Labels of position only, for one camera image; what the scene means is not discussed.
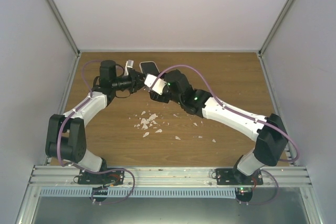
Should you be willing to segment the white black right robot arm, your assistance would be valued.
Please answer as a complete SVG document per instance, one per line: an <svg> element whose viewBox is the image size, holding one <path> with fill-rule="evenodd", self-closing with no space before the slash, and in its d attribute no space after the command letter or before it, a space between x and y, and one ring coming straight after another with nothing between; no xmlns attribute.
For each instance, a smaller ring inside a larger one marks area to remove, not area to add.
<svg viewBox="0 0 336 224"><path fill-rule="evenodd" d="M276 166L288 144L287 132L280 116L249 113L216 97L210 91L194 89L186 75L179 70L164 74L147 74L145 86L152 100L170 101L190 115L213 120L229 126L255 142L255 147L243 155L234 166L233 180L240 185L264 166Z"/></svg>

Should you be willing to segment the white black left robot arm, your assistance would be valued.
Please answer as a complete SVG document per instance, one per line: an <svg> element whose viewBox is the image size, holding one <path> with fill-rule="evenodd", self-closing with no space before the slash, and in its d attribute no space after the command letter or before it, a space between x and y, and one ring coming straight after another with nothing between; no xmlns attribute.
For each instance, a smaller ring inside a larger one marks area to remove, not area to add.
<svg viewBox="0 0 336 224"><path fill-rule="evenodd" d="M136 93L144 87L145 75L134 70L133 61L125 66L113 60L100 62L99 75L93 84L88 85L87 96L74 108L54 114L48 123L45 153L58 159L61 166L74 166L90 173L96 184L103 184L108 179L108 171L103 158L93 154L87 148L86 126L104 110L119 91Z"/></svg>

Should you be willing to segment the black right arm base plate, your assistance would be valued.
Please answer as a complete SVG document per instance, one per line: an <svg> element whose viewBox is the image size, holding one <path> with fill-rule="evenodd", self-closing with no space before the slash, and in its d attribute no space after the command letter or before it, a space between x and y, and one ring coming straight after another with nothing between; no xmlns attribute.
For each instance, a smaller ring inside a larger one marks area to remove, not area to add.
<svg viewBox="0 0 336 224"><path fill-rule="evenodd" d="M235 173L233 168L216 168L211 173L211 178L216 180L217 185L253 186L264 184L260 170L246 176Z"/></svg>

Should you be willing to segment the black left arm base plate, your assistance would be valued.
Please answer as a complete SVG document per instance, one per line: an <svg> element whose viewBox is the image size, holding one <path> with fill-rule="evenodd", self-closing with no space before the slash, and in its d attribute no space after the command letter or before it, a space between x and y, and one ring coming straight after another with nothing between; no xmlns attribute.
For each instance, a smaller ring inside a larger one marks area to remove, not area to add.
<svg viewBox="0 0 336 224"><path fill-rule="evenodd" d="M115 170L104 174L93 174L86 170L80 170L79 175L73 178L73 182L79 185L116 186L122 185L124 171Z"/></svg>

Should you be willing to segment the black phone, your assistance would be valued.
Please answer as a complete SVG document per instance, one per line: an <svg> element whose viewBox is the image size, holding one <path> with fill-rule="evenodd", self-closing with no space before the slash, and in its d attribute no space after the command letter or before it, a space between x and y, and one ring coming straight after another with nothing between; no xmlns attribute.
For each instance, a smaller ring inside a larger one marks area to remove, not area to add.
<svg viewBox="0 0 336 224"><path fill-rule="evenodd" d="M158 76L160 71L154 61L144 61L139 64L141 72L147 76L148 74Z"/></svg>

